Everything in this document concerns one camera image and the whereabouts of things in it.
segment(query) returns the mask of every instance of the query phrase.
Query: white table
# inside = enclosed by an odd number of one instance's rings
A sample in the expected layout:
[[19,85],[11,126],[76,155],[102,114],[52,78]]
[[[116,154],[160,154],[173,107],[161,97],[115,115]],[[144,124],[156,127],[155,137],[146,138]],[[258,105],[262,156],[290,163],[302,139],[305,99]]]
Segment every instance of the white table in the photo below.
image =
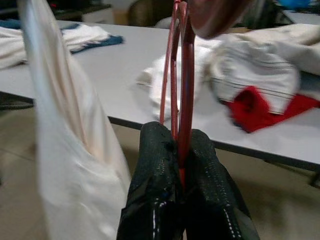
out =
[[313,13],[293,12],[283,10],[282,13],[294,24],[320,25],[320,15]]
[[[125,44],[98,47],[74,56],[90,76],[111,121],[140,129],[156,119],[148,98],[149,89],[137,85],[136,79],[165,53],[168,30],[98,25],[113,35],[124,36]],[[34,98],[28,66],[0,71],[0,91]],[[207,85],[199,96],[192,126],[204,131],[217,148],[320,172],[320,109],[248,134],[233,125],[228,108],[217,102]]]

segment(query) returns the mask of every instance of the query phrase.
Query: red fabric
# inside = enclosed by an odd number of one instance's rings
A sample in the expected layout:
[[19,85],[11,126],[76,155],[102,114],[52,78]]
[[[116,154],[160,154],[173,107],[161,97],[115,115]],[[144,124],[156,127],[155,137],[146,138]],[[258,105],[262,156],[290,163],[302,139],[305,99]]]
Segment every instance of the red fabric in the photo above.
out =
[[292,99],[283,115],[272,114],[269,113],[268,102],[254,86],[246,87],[234,102],[227,103],[232,118],[249,133],[272,126],[319,105],[319,101],[298,94]]

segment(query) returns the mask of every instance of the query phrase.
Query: floor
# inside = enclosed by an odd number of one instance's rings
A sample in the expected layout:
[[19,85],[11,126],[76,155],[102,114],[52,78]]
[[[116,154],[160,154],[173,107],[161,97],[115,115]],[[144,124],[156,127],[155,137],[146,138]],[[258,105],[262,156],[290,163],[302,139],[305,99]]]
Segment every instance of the floor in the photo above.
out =
[[[139,131],[114,125],[131,172]],[[47,240],[37,194],[33,109],[0,112],[0,239]],[[307,183],[312,172],[275,166],[218,150],[238,184],[262,240],[319,240],[320,190]]]

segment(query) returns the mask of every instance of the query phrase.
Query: white satin fabric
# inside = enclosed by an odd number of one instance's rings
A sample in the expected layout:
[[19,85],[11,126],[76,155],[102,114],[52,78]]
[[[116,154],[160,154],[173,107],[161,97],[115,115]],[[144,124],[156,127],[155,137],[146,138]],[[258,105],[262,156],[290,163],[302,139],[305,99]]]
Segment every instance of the white satin fabric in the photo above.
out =
[[45,0],[18,0],[36,90],[39,192],[51,240],[115,240],[130,175],[97,93]]

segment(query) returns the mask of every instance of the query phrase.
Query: table top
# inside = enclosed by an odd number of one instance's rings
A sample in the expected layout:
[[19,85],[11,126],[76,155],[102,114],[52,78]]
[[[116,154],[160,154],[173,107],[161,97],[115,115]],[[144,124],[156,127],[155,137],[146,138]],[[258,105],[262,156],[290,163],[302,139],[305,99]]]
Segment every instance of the table top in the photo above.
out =
[[284,10],[283,14],[286,15],[294,24],[320,25],[320,15],[318,14],[293,12],[290,10]]
[[[96,87],[106,114],[114,123],[137,129],[155,121],[148,97],[149,88],[137,85],[136,79],[165,53],[168,30],[96,25],[125,38],[124,44],[93,48],[74,55]],[[35,94],[28,66],[0,70],[0,91],[33,98]],[[320,170],[320,109],[312,109],[249,134],[233,125],[228,108],[216,101],[208,85],[202,87],[199,96],[194,104],[192,126],[204,131],[217,148]]]

